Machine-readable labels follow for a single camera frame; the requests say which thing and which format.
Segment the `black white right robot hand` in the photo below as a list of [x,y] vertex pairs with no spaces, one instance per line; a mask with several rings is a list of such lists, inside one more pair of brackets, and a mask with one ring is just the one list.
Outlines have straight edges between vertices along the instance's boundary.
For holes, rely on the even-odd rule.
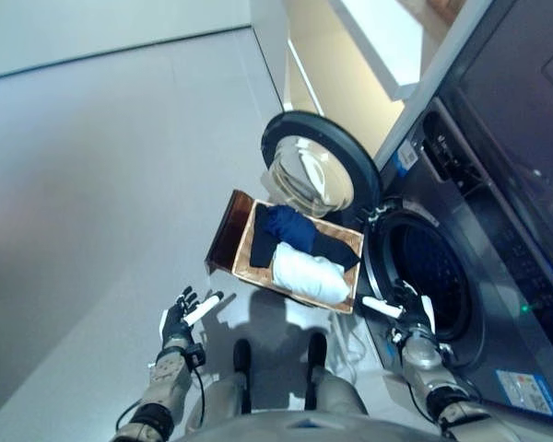
[[392,301],[363,297],[361,303],[407,328],[421,326],[436,334],[434,308],[430,297],[421,295],[405,280],[396,279],[392,285]]

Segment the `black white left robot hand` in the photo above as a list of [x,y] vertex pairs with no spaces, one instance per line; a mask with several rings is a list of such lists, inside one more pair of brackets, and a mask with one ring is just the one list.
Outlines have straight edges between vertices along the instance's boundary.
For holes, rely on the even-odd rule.
[[162,312],[159,326],[162,348],[165,349],[170,343],[180,340],[193,343],[193,326],[210,313],[224,296],[222,291],[216,291],[200,301],[193,288],[190,285],[186,286],[175,303]]

